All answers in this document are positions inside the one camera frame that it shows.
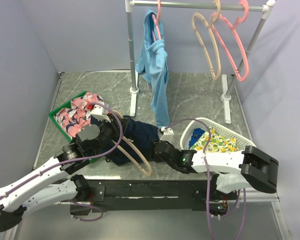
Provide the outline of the navy blue shorts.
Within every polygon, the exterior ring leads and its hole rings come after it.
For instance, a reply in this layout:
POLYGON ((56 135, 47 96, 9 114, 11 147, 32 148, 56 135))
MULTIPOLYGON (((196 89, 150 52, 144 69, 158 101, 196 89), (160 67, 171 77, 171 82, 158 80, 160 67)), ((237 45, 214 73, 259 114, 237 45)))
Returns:
MULTIPOLYGON (((158 136, 158 127, 141 122, 135 121, 128 115, 124 115, 123 118, 120 118, 124 133, 123 136, 128 140, 131 140, 134 146, 143 154, 143 156, 149 160, 152 150, 153 141, 158 141, 160 138, 158 136)), ((101 121, 96 120, 94 117, 91 117, 91 124, 100 125, 101 121)), ((103 153, 110 150, 115 143, 112 141, 106 146, 103 153)), ((130 154, 138 163, 141 163, 142 160, 138 154, 126 143, 123 138, 119 144, 128 154, 130 154)), ((127 156, 125 156, 117 147, 111 153, 105 156, 107 162, 113 162, 117 166, 122 166, 130 162, 127 156)))

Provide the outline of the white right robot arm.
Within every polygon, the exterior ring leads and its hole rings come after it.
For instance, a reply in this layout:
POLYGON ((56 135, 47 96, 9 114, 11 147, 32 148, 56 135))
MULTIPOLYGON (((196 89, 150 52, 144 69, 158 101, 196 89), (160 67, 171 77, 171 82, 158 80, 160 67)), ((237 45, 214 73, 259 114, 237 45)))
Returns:
POLYGON ((150 158, 182 174, 214 172, 215 189, 224 194, 246 188, 267 194, 277 192, 279 161, 252 145, 235 152, 204 153, 179 150, 168 141, 159 140, 152 143, 150 158))

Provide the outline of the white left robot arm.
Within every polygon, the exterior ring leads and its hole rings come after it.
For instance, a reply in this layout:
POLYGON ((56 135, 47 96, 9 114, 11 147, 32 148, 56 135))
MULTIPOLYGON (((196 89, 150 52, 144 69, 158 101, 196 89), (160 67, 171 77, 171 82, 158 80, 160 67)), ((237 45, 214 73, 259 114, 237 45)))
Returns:
POLYGON ((110 154, 111 140, 123 138, 124 118, 88 124, 45 164, 23 178, 0 188, 0 233, 18 225, 23 217, 62 201, 82 201, 91 196, 88 181, 76 172, 110 154))

